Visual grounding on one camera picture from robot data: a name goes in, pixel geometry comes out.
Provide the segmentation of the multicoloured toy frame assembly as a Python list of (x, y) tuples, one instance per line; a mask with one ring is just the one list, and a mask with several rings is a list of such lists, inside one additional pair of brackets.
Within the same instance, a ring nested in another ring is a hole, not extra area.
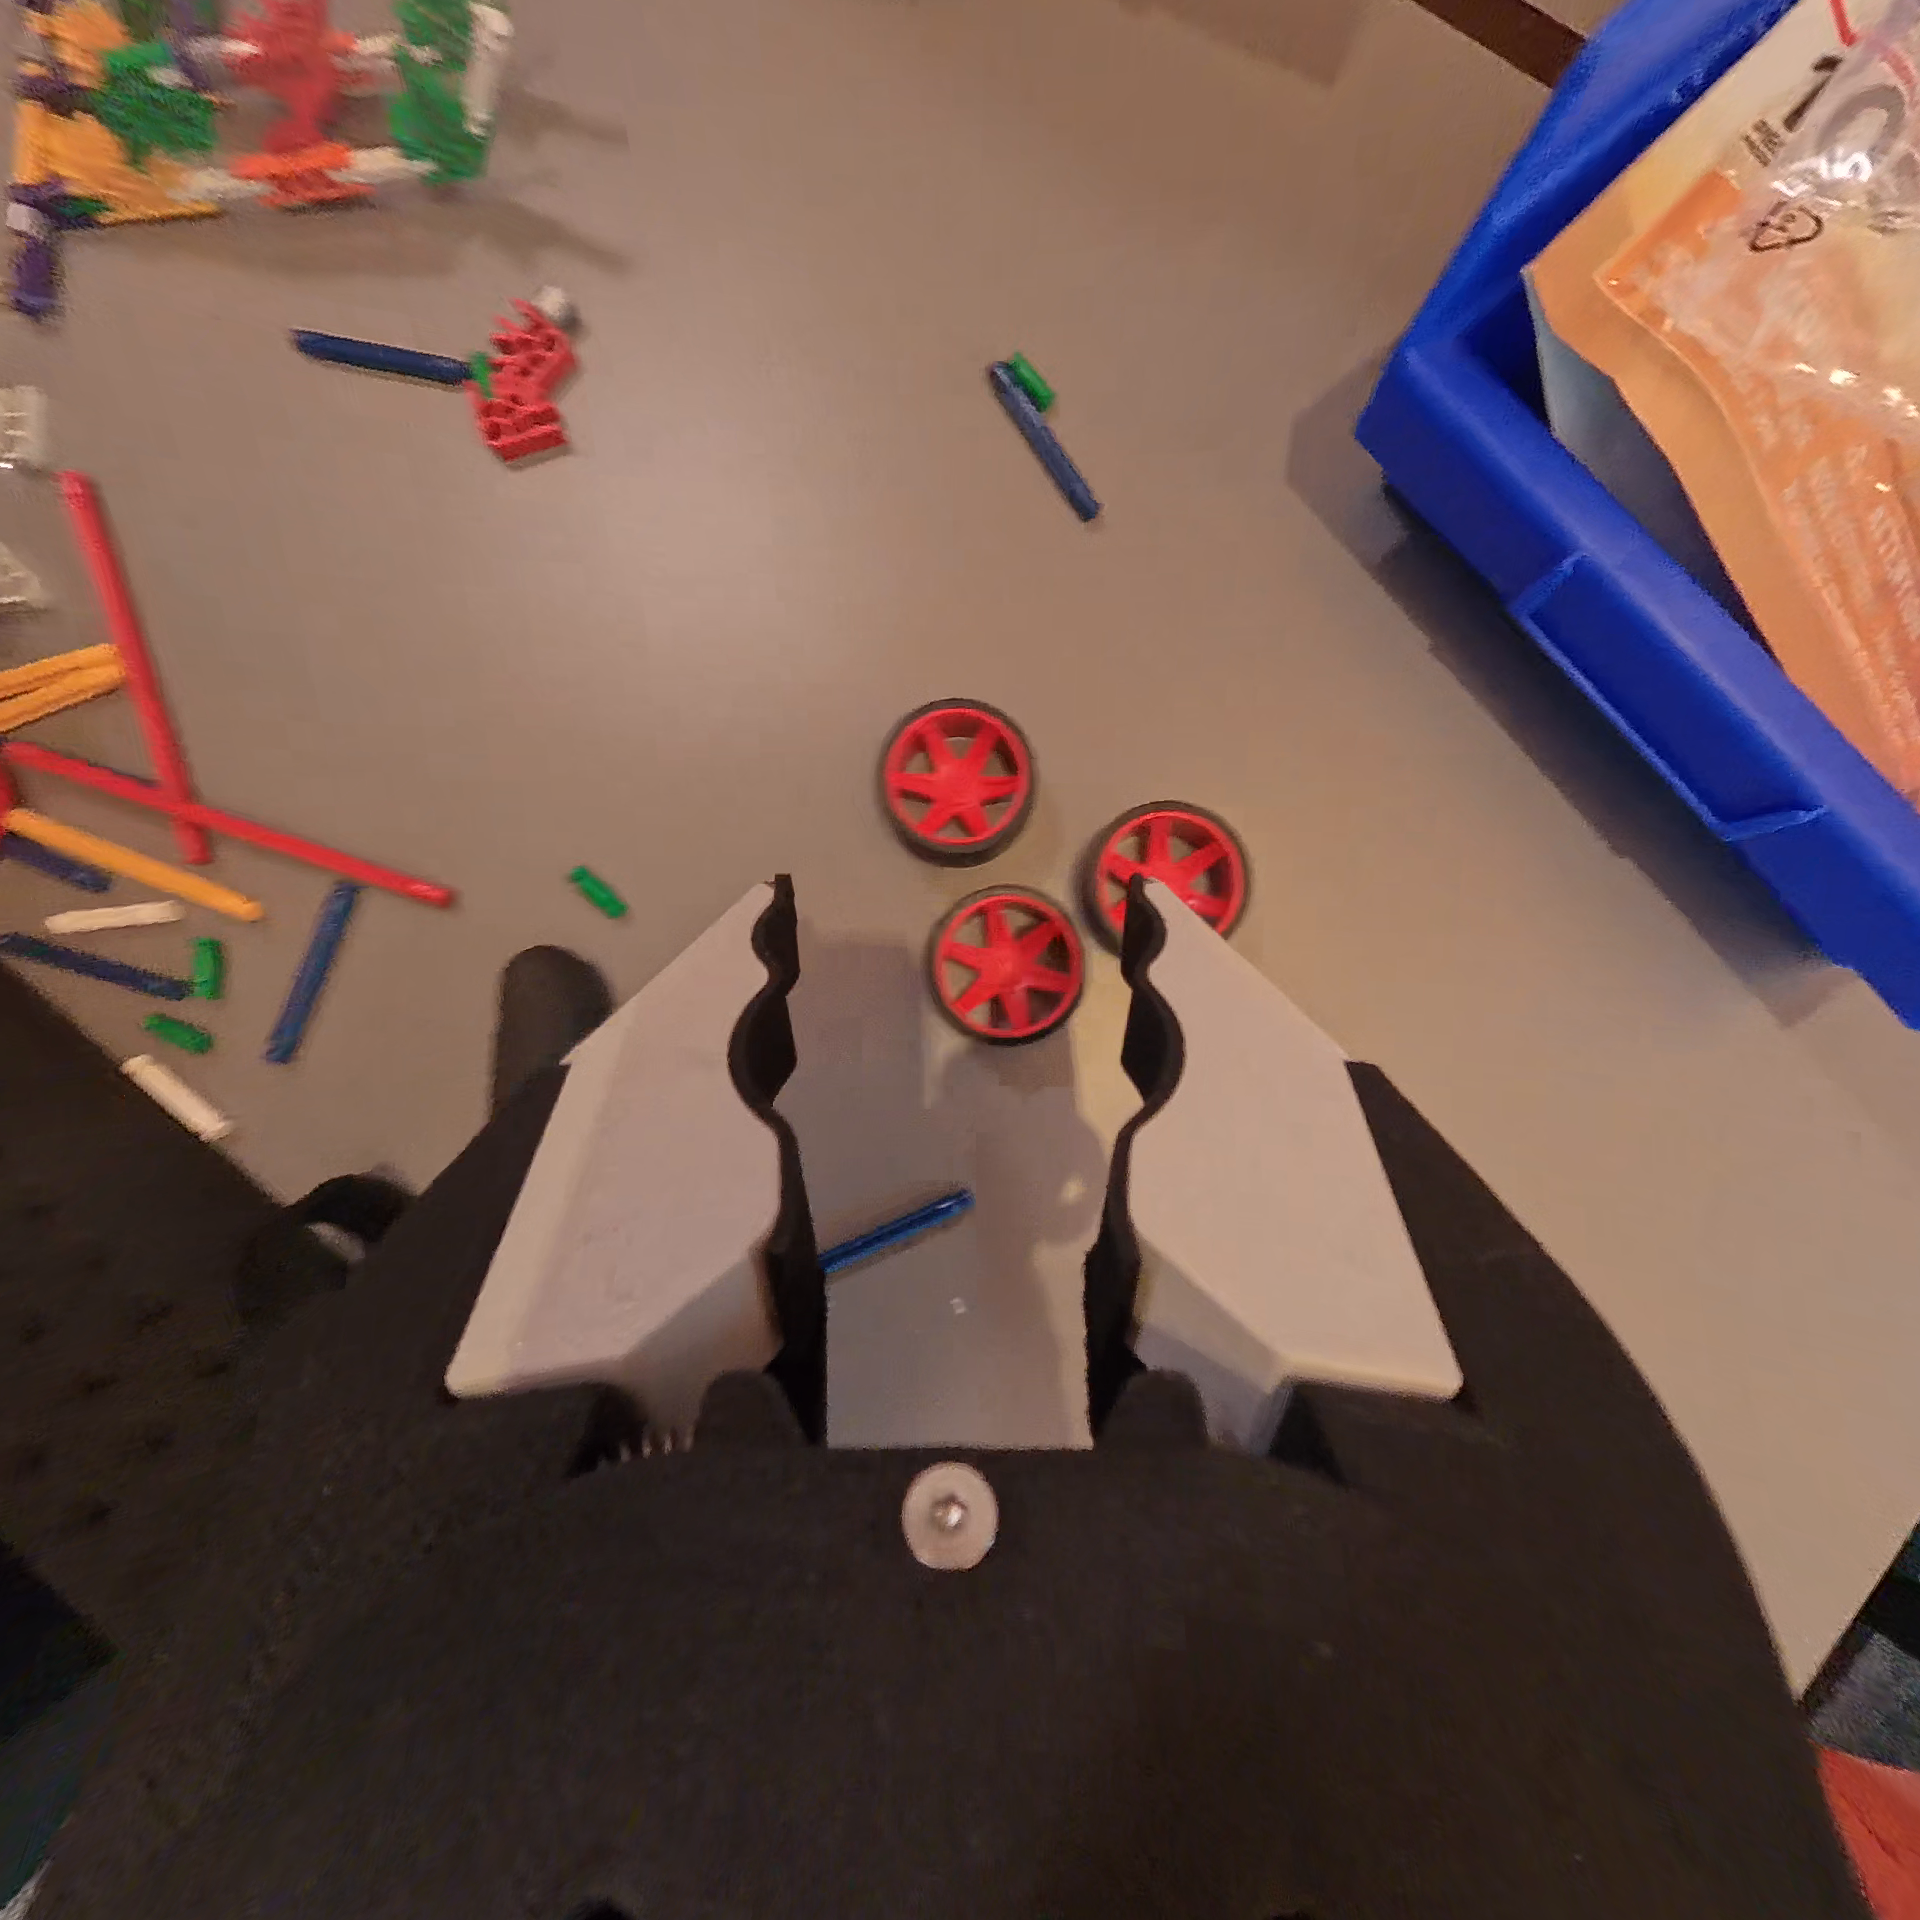
[(232, 208), (309, 214), (488, 168), (506, 6), (398, 3), (354, 32), (326, 3), (15, 6), (4, 306), (64, 306), (73, 233)]

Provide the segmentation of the clear plastic bag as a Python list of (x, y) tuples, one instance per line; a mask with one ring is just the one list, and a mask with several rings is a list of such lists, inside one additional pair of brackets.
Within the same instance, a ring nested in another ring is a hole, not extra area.
[(1753, 210), (1745, 353), (1916, 439), (1916, 6), (1887, 6), (1839, 62)]

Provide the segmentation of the blue plastic bin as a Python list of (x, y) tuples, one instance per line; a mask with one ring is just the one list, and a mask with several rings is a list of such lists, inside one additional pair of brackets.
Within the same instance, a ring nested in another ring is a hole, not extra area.
[(1358, 443), (1512, 624), (1775, 896), (1918, 1020), (1912, 808), (1566, 449), (1521, 272), (1788, 6), (1622, 6), (1415, 312)]

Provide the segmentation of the long red rod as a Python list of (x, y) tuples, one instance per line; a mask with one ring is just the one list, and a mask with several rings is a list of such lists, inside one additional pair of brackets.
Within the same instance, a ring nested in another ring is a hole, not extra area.
[(377, 863), (326, 848), (302, 840), (300, 834), (281, 833), (252, 819), (228, 814), (212, 808), (192, 794), (178, 795), (153, 778), (122, 776), (109, 767), (77, 759), (22, 739), (4, 739), (4, 764), (13, 772), (45, 776), (79, 785), (88, 792), (103, 794), (127, 804), (157, 812), (174, 825), (192, 825), (261, 852), (274, 852), (304, 865), (305, 870), (326, 874), (335, 881), (348, 881), (368, 890), (409, 899), (421, 906), (453, 907), (456, 894), (445, 884), (425, 881), (405, 871), (382, 867)]
[(82, 472), (58, 470), (54, 481), (84, 558), (87, 576), (98, 598), (112, 647), (126, 672), (126, 690), (149, 750), (156, 787), (169, 803), (197, 803), (198, 794), (190, 776), (176, 719), (162, 690), (101, 492)]

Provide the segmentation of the thick blue rod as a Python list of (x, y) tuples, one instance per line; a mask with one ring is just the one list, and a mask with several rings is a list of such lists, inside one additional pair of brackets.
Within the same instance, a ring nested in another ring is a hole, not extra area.
[(1102, 507), (1090, 482), (1048, 427), (1042, 410), (1029, 399), (1009, 364), (989, 364), (988, 380), (1000, 412), (1007, 416), (1021, 443), (1032, 452), (1047, 481), (1081, 524), (1092, 524), (1102, 514)]

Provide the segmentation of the red orange packaging bag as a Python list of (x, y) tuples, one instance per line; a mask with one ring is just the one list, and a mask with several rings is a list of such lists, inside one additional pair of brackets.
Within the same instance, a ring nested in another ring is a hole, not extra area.
[(1527, 265), (1550, 422), (1909, 801), (1918, 424), (1745, 353), (1753, 199), (1887, 6), (1792, 6)]

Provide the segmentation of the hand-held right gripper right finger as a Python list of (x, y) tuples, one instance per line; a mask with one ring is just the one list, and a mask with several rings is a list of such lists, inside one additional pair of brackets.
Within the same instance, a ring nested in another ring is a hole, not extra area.
[(1448, 1334), (1353, 1059), (1168, 882), (1127, 887), (1120, 1128), (1085, 1260), (1087, 1427), (1144, 1371), (1261, 1454), (1302, 1385), (1447, 1403)]

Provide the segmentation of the black perforated foam strip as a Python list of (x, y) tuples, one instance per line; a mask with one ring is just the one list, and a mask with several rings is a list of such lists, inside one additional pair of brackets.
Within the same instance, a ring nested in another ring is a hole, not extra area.
[(174, 1633), (204, 1583), (277, 1209), (10, 970), (2, 986), (4, 1737)]

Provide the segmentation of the black foam cylinder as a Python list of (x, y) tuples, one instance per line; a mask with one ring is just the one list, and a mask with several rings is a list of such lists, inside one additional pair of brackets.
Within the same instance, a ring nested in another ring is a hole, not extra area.
[(568, 1059), (612, 1015), (598, 968), (576, 952), (540, 944), (516, 952), (495, 983), (488, 1062), (488, 1116), (521, 1089)]

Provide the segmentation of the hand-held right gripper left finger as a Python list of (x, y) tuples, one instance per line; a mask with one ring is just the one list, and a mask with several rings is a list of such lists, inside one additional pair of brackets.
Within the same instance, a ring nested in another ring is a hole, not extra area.
[(800, 1140), (794, 882), (752, 884), (565, 1059), (464, 1334), (456, 1401), (622, 1392), (687, 1434), (709, 1385), (768, 1374), (828, 1430), (828, 1290)]

